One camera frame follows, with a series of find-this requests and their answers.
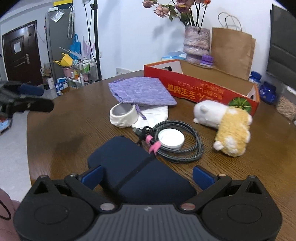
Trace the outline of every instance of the white round container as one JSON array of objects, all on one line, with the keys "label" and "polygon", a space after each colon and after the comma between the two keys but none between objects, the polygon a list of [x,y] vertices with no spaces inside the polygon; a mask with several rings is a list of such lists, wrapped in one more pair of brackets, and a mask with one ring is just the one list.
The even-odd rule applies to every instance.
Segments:
[{"label": "white round container", "polygon": [[185,137],[176,129],[164,129],[158,134],[161,144],[167,148],[180,150],[184,144]]}]

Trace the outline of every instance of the yellow and white plush toy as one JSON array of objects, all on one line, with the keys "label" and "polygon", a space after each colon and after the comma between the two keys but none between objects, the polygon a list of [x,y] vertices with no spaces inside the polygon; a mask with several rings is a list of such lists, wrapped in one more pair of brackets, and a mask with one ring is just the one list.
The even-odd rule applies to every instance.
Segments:
[{"label": "yellow and white plush toy", "polygon": [[251,138],[252,116],[248,112],[206,100],[196,104],[193,113],[195,123],[218,129],[214,149],[233,157],[245,153]]},{"label": "yellow and white plush toy", "polygon": [[246,151],[251,134],[252,117],[242,109],[229,107],[222,117],[213,147],[233,157]]}]

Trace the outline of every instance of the tiled floor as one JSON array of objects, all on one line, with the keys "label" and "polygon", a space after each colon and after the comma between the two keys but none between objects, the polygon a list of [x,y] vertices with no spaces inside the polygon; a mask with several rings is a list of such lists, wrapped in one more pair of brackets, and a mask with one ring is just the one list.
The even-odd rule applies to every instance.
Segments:
[{"label": "tiled floor", "polygon": [[[55,90],[42,97],[53,99]],[[15,113],[12,126],[0,136],[0,188],[11,199],[21,201],[31,187],[27,156],[27,115]]]}]

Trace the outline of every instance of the blue tote bag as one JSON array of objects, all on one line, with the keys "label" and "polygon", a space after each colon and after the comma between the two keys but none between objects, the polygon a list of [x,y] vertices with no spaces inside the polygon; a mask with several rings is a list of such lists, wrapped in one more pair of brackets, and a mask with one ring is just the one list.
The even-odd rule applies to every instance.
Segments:
[{"label": "blue tote bag", "polygon": [[[73,52],[81,54],[81,45],[80,45],[80,42],[78,40],[78,35],[77,34],[74,34],[73,43],[70,46],[70,50],[73,51]],[[70,57],[72,59],[78,59],[78,57],[76,57],[73,54],[69,54],[69,55],[70,55]]]}]

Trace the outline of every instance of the coiled cable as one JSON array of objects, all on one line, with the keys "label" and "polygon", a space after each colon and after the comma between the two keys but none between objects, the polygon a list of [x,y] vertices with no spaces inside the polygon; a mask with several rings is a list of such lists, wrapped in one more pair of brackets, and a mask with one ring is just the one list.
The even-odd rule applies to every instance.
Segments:
[{"label": "coiled cable", "polygon": [[[202,140],[198,132],[191,125],[185,122],[178,121],[178,120],[165,120],[163,122],[158,123],[153,128],[150,128],[147,126],[147,127],[144,127],[142,130],[134,129],[134,132],[139,136],[138,144],[141,145],[142,140],[145,140],[147,135],[151,135],[153,137],[153,139],[151,140],[151,144],[154,144],[156,141],[159,140],[158,134],[162,130],[168,129],[168,128],[183,129],[187,131],[188,133],[192,134],[193,137],[195,138],[195,144],[192,147],[188,149],[183,149],[183,150],[175,150],[175,149],[167,148],[165,146],[161,146],[157,151],[157,153],[160,156],[164,157],[166,160],[170,162],[178,163],[178,164],[191,163],[201,158],[204,152],[204,146],[203,146]],[[173,156],[169,154],[169,153],[187,154],[189,152],[194,152],[194,153],[189,157]]]}]

